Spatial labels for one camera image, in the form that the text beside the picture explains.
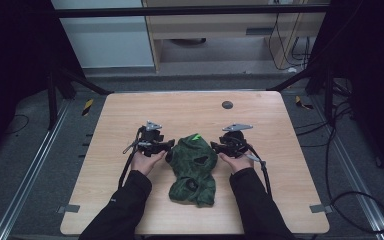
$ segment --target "black sleeve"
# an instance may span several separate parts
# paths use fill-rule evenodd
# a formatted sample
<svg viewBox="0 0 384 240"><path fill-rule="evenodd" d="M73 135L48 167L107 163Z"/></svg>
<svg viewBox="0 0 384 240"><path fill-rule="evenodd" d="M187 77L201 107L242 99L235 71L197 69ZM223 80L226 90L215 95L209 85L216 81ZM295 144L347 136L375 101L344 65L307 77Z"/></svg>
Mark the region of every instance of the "black sleeve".
<svg viewBox="0 0 384 240"><path fill-rule="evenodd" d="M145 175L130 171L124 186L112 195L79 239L133 239L151 189L151 181Z"/></svg>
<svg viewBox="0 0 384 240"><path fill-rule="evenodd" d="M236 172L230 177L230 185L247 240L295 239L253 168Z"/></svg>

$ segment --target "aluminum rail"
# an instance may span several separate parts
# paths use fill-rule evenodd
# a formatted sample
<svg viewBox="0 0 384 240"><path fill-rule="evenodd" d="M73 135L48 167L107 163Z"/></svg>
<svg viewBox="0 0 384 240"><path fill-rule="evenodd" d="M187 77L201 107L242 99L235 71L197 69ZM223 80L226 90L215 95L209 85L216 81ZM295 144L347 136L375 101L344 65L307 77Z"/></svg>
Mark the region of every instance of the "aluminum rail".
<svg viewBox="0 0 384 240"><path fill-rule="evenodd" d="M17 220L17 217L20 214L20 211L23 208L24 203L26 202L27 197L36 181L36 178L39 175L40 169L42 168L42 165L48 156L49 150L51 149L51 146L61 128L65 116L67 115L70 103L71 101L67 100L63 102L63 106L61 107L59 118L55 127L52 130L49 130L46 134L42 145L37 151L29 170L27 171L22 183L20 184L20 187L17 190L17 193L13 197L4 216L0 220L0 240L5 240L8 238L11 229L14 226L14 223Z"/></svg>
<svg viewBox="0 0 384 240"><path fill-rule="evenodd" d="M326 118L323 115L323 104L317 96L310 96L312 102L315 105L317 112L319 113L321 119L326 121ZM331 130L328 126L325 127L328 134L331 133ZM339 134L332 141L333 149L335 150L338 160L344 170L349 183L354 191L363 192L370 195L369 188L364 182L363 178L357 171L357 168L354 166L351 157L348 155L348 152L341 141ZM371 199L357 196L357 199L360 203L361 208L363 209L367 220L369 221L373 230L379 231L384 229L384 216L382 211L379 209L378 205ZM384 233L376 234L378 240L384 240Z"/></svg>
<svg viewBox="0 0 384 240"><path fill-rule="evenodd" d="M209 15L209 14L256 14L256 13L318 13L345 9L329 4L285 4L285 5L224 5L224 6L182 6L182 7L140 7L140 8L98 8L57 9L54 11L29 11L31 16L52 16L58 18L132 17L167 15Z"/></svg>

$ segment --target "green cloth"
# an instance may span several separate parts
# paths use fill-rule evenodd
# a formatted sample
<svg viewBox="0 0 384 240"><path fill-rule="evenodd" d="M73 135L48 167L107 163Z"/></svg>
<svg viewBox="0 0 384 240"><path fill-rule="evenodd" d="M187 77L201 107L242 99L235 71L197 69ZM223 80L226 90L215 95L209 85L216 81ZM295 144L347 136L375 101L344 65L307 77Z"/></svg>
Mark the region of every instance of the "green cloth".
<svg viewBox="0 0 384 240"><path fill-rule="evenodd" d="M201 135L193 134L179 139L166 156L176 176L176 182L170 188L170 199L212 206L216 183L211 170L216 166L217 158Z"/></svg>

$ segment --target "table surface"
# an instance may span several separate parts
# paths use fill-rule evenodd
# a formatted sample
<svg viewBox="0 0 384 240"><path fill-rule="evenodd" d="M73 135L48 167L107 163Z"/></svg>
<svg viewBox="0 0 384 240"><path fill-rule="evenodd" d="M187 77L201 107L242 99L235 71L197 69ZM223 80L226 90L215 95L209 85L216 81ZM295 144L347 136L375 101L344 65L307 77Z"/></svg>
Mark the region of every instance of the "table surface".
<svg viewBox="0 0 384 240"><path fill-rule="evenodd" d="M233 108L222 103L231 101ZM163 126L164 141L199 133L210 143L219 142L222 128L233 123L253 125L243 133L267 162L274 201L293 233L325 233L324 213L312 213L320 204L314 182L295 136L283 99L278 92L158 92L122 93L107 97L80 171L61 232L78 235L108 203L128 158L123 150L139 127L150 120ZM264 176L255 169L264 182ZM242 223L229 185L231 169L218 159L212 175L216 181L215 204L198 208L172 202L168 197L175 182L171 167L159 161L148 175L153 183L137 234L241 234Z"/></svg>

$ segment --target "small round object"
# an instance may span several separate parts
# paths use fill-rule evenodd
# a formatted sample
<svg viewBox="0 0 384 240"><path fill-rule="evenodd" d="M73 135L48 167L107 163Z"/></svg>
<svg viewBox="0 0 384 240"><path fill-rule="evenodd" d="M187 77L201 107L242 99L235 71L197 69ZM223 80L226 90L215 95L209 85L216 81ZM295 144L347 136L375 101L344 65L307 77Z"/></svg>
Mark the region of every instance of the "small round object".
<svg viewBox="0 0 384 240"><path fill-rule="evenodd" d="M231 101L224 101L221 106L224 108L224 109L231 109L233 108L233 103Z"/></svg>

